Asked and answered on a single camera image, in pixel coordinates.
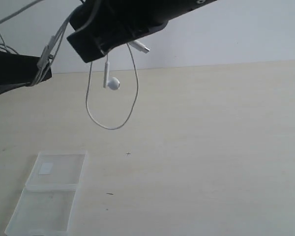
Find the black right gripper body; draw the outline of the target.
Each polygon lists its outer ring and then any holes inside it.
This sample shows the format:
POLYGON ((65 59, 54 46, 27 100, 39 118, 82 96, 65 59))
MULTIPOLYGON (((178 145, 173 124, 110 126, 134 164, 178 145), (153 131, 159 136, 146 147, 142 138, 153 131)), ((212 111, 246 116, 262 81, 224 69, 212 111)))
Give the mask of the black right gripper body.
POLYGON ((112 49, 163 30, 168 22, 209 0, 87 0, 72 13, 67 41, 88 63, 112 49))

